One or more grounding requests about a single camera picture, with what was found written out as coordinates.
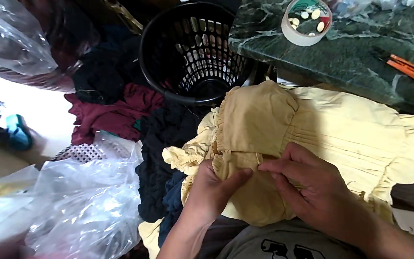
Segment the table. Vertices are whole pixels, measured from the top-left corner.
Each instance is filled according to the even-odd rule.
[[[230,29],[230,48],[344,91],[414,114],[414,80],[371,54],[378,46],[414,63],[414,7],[392,13],[371,6],[338,19],[309,47],[289,42],[281,21],[290,0],[243,0]]]

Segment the packing tape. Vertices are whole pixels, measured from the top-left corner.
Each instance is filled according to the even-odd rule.
[[[303,12],[307,9],[321,10],[321,14],[318,19],[325,23],[324,30],[314,36],[309,36],[296,31],[292,27],[290,21],[288,20],[289,13]],[[287,6],[284,18],[282,19],[282,32],[284,33],[285,38],[287,38],[291,43],[296,44],[298,46],[311,46],[318,43],[325,36],[325,33],[327,33],[331,26],[332,12],[330,11],[330,8],[327,6],[327,4],[319,0],[293,0]]]

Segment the black plastic basket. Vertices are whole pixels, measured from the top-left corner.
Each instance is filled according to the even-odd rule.
[[[206,2],[179,5],[156,16],[145,28],[140,66],[150,85],[164,97],[185,105],[220,103],[241,86],[253,60],[228,45],[234,15]]]

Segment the hand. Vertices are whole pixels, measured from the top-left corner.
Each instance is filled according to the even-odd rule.
[[[357,244],[352,233],[361,235],[371,225],[369,212],[348,190],[337,167],[303,146],[290,142],[280,159],[266,161],[258,169],[272,172],[277,191],[295,214],[327,235]],[[288,178],[305,188],[298,191]]]
[[[212,159],[203,161],[199,165],[182,216],[192,219],[193,224],[210,226],[223,212],[231,196],[252,177],[252,174],[252,169],[246,168],[221,181],[213,171]]]

